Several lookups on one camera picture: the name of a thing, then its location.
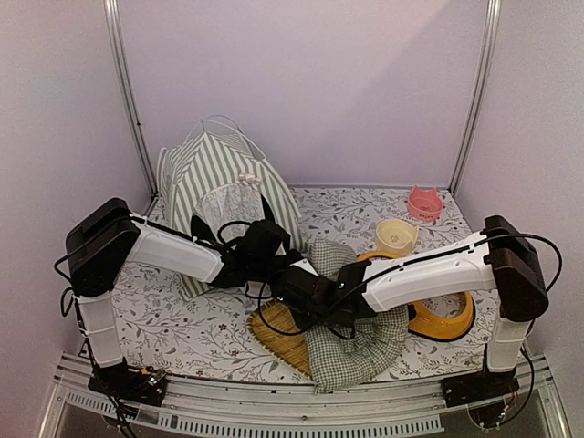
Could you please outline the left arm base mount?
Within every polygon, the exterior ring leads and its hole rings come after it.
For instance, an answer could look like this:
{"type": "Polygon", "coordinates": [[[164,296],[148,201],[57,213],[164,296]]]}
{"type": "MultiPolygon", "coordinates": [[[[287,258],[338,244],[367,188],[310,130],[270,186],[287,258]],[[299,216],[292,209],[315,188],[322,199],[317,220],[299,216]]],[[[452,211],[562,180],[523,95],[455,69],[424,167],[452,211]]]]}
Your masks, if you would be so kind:
{"type": "Polygon", "coordinates": [[[112,399],[161,407],[167,388],[166,371],[148,366],[132,369],[125,358],[113,366],[92,366],[88,388],[112,399]]]}

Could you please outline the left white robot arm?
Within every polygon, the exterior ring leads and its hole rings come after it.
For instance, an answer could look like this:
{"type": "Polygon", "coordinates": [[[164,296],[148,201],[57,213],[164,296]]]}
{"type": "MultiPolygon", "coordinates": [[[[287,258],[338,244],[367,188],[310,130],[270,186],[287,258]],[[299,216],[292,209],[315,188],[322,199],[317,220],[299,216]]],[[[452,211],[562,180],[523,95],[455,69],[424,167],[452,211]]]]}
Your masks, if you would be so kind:
{"type": "Polygon", "coordinates": [[[54,268],[68,265],[63,277],[77,301],[82,331],[99,378],[117,396],[135,389],[135,376],[124,361],[115,325],[111,291],[130,262],[171,270],[215,288],[268,282],[302,255],[278,224],[263,219],[248,223],[245,233],[228,242],[209,229],[189,236],[134,214],[126,202],[111,198],[73,228],[66,253],[54,268]]]}

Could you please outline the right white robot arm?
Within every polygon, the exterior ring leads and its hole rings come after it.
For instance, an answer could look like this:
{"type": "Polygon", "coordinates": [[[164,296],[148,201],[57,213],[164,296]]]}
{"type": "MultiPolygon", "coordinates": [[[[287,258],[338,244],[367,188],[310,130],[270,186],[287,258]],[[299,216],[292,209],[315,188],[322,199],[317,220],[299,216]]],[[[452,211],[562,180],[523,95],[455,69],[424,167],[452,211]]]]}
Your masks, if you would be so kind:
{"type": "Polygon", "coordinates": [[[499,310],[485,347],[485,367],[472,379],[478,397],[490,398],[506,385],[516,367],[528,327],[549,306],[546,281],[535,242],[558,247],[546,237],[518,232],[503,216],[453,244],[397,259],[354,262],[337,280],[316,273],[301,260],[269,280],[273,298],[299,314],[302,329],[314,325],[349,328],[362,318],[415,301],[458,292],[495,290],[499,310]]]}

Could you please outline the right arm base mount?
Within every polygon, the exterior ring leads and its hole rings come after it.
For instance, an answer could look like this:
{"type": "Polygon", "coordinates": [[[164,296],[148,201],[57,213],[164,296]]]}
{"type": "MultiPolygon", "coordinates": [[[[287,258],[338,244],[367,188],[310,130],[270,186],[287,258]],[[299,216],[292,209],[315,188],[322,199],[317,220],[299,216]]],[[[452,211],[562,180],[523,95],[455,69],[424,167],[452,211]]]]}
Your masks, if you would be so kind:
{"type": "Polygon", "coordinates": [[[493,373],[481,370],[441,381],[446,406],[465,406],[471,422],[485,430],[503,424],[518,389],[519,383],[513,371],[493,373]]]}

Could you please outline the striped green white pet tent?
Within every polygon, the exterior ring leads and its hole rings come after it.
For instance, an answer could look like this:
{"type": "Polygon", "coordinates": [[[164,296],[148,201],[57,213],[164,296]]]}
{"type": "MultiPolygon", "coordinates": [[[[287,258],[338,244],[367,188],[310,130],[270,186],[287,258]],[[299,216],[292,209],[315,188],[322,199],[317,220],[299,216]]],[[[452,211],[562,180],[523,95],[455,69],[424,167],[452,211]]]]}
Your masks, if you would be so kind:
{"type": "Polygon", "coordinates": [[[301,213],[284,179],[241,127],[223,115],[195,122],[183,142],[159,151],[156,166],[163,217],[190,235],[195,215],[215,234],[232,221],[267,218],[300,249],[301,213]]]}

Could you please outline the checkered grey cushion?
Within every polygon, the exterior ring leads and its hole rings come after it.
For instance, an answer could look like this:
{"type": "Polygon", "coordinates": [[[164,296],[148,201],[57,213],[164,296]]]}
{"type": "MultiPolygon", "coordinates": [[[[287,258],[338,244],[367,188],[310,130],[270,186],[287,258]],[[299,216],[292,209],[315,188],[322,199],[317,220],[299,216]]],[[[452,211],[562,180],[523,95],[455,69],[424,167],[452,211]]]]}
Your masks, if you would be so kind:
{"type": "Polygon", "coordinates": [[[386,371],[404,350],[408,324],[408,308],[402,305],[357,320],[355,329],[308,329],[304,339],[314,392],[350,389],[386,371]]]}

